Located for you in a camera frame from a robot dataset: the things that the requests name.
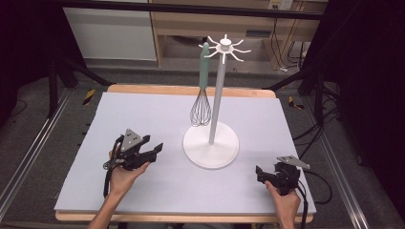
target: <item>white stand pole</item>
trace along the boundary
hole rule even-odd
[[[217,46],[210,47],[210,49],[216,49],[216,51],[206,57],[211,57],[217,52],[221,54],[217,72],[217,85],[211,127],[190,127],[184,135],[182,146],[185,154],[196,165],[204,169],[221,169],[230,164],[239,153],[239,139],[235,132],[227,125],[218,121],[224,87],[226,55],[231,54],[235,59],[243,61],[236,57],[233,51],[250,51],[239,51],[234,49],[233,46],[241,44],[242,41],[238,44],[232,45],[232,42],[226,38],[226,35],[224,39],[221,40],[221,44],[213,41],[209,36],[208,39],[212,43],[217,44]]]
[[[215,133],[217,132],[218,114],[220,112],[221,97],[223,96],[224,78],[226,70],[226,55],[221,54],[217,72],[217,84],[215,88],[214,108],[212,111],[211,130],[209,132],[210,145],[214,144]]]

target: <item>aluminum rail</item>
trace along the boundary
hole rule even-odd
[[[307,96],[304,97],[303,101],[306,107],[313,107],[310,99]],[[308,109],[308,113],[312,123],[316,124],[317,121],[313,112]],[[334,155],[333,149],[325,133],[322,133],[320,141],[321,147],[323,148],[322,152],[324,153],[325,159],[330,167],[330,172],[333,175],[334,181],[336,182],[337,189],[339,190],[343,202],[345,203],[346,209],[352,220],[353,227],[356,229],[370,228],[369,223],[363,214],[363,210],[361,210],[361,207],[357,202],[357,198],[355,197],[352,187],[346,179],[346,176],[343,173],[336,156]]]
[[[321,20],[325,18],[319,12],[301,12],[288,10],[258,10],[228,7],[208,7],[175,4],[151,4],[132,2],[89,1],[89,0],[41,0],[48,4],[57,4],[65,8],[98,9],[98,10],[131,10],[131,11],[158,11],[196,14],[217,14],[250,17],[286,18]]]
[[[33,164],[35,163],[35,160],[38,157],[45,142],[47,141],[49,135],[51,134],[54,125],[60,118],[60,115],[62,114],[63,110],[65,109],[69,97],[72,93],[72,90],[73,89],[65,89],[63,91],[59,99],[58,109],[55,111],[53,116],[49,117],[46,120],[45,124],[42,126],[41,131],[33,141],[30,149],[27,151],[17,170],[14,172],[14,175],[9,181],[6,189],[0,196],[0,221],[2,221],[3,217],[6,215],[7,210],[9,209],[22,183],[24,182],[25,177],[27,176]]]

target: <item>forearm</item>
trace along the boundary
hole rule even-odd
[[[100,210],[90,222],[88,229],[99,229],[99,228],[107,228],[108,224],[110,223],[111,217],[113,213],[116,211],[119,203],[121,202],[123,196],[120,195],[108,195],[104,199],[104,203],[102,204]]]

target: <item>whisk handle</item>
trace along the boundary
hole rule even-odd
[[[205,90],[208,85],[208,72],[209,72],[209,62],[210,58],[206,57],[209,55],[209,45],[204,42],[202,45],[202,53],[200,54],[200,88]]]

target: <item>hand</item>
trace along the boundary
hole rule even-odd
[[[111,195],[118,195],[119,197],[124,197],[126,193],[131,189],[137,177],[146,171],[146,168],[150,165],[150,162],[144,163],[138,169],[134,171],[128,171],[120,166],[117,166],[111,175],[110,185],[111,185]]]
[[[301,202],[295,190],[291,189],[287,195],[280,196],[276,188],[269,181],[265,181],[265,185],[273,196],[276,215],[281,227],[283,229],[294,228],[295,215]]]

